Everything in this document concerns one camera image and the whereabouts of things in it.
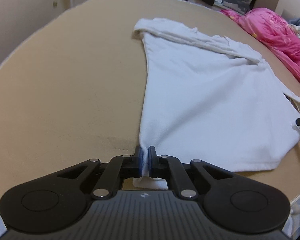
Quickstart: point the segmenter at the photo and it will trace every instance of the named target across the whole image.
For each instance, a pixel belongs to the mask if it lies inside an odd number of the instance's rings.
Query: silver rivet
[[[196,195],[197,195],[197,193],[192,189],[184,189],[183,191],[181,191],[181,196],[183,196],[183,197],[192,198]]]
[[[109,191],[107,191],[104,188],[98,188],[98,189],[93,191],[93,194],[97,197],[105,197],[109,194]]]

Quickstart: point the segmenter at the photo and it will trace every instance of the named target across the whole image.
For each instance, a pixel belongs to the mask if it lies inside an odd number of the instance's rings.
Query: beige table
[[[131,34],[143,17],[166,17],[249,44],[300,96],[300,84],[275,55],[218,12],[176,0],[89,0],[34,34],[0,70],[0,197],[90,158],[107,162],[133,153],[146,59]],[[300,193],[300,143],[277,169],[244,175],[293,199]]]

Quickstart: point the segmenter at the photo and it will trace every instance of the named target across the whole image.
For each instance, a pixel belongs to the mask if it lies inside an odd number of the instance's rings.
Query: circular cap
[[[104,188],[98,188],[98,189],[93,191],[93,194],[97,197],[105,197],[109,194],[109,191],[107,191]]]
[[[268,205],[268,200],[259,192],[245,190],[234,193],[231,196],[231,203],[239,210],[257,212]]]
[[[197,193],[192,189],[184,189],[183,191],[181,191],[180,194],[181,196],[188,197],[188,198],[192,198],[197,195]]]
[[[25,194],[21,200],[22,205],[31,211],[45,211],[55,207],[59,196],[49,190],[36,190]]]

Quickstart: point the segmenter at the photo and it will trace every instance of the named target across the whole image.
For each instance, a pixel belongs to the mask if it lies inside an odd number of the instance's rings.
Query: pink blanket
[[[231,10],[221,12],[266,45],[300,82],[300,39],[281,16],[266,8],[253,9],[244,16]]]

